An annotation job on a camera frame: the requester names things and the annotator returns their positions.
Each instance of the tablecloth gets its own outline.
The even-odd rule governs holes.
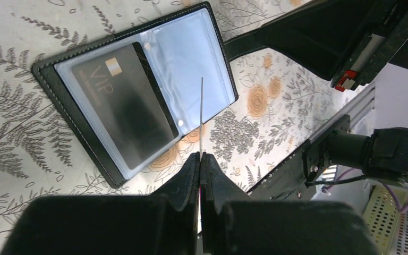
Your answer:
[[[0,1],[0,248],[36,198],[150,194],[199,150],[196,130],[123,187],[112,189],[30,73],[34,61],[197,2]],[[211,1],[225,40],[303,3]],[[216,156],[225,174],[243,190],[358,93],[335,91],[327,81],[271,49],[240,57],[231,68],[240,98],[204,125],[203,148]]]

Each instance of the cable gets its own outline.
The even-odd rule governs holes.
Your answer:
[[[339,185],[339,184],[345,184],[345,183],[350,183],[350,182],[356,182],[360,180],[365,180],[368,179],[367,175],[361,175],[361,176],[356,176],[353,178],[345,179],[345,180],[336,180],[336,181],[313,181],[313,182],[307,182],[305,183],[307,186],[314,186],[314,185]]]
[[[400,200],[398,200],[398,197],[396,196],[396,194],[393,192],[393,190],[387,185],[381,182],[381,184],[387,189],[388,193],[390,193],[390,195],[392,195],[393,200],[395,201],[395,205],[396,205],[396,209],[398,210],[398,212],[400,214],[405,213],[408,210],[408,202],[406,205],[404,205],[403,207],[401,207],[400,205]]]
[[[350,172],[353,171],[353,170],[358,170],[358,169],[357,169],[357,168],[350,168],[350,169],[344,171],[344,172],[343,172],[339,177],[337,177],[337,179],[335,179],[335,180],[336,180],[336,181],[341,180],[343,177],[345,177],[345,175],[347,175],[348,173],[350,173]],[[328,191],[329,191],[330,189],[332,189],[333,186],[334,186],[334,185],[324,186],[323,188],[321,188],[321,191],[326,194],[326,193],[328,193]]]

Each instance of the wallet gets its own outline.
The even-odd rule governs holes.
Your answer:
[[[121,186],[238,99],[207,2],[32,66],[104,178]]]

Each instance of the card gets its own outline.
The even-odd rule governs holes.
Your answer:
[[[130,169],[179,135],[138,42],[72,67]]]

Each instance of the gold chip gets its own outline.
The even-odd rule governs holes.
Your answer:
[[[112,76],[118,75],[123,72],[120,65],[118,64],[118,61],[114,57],[107,60],[106,65]]]

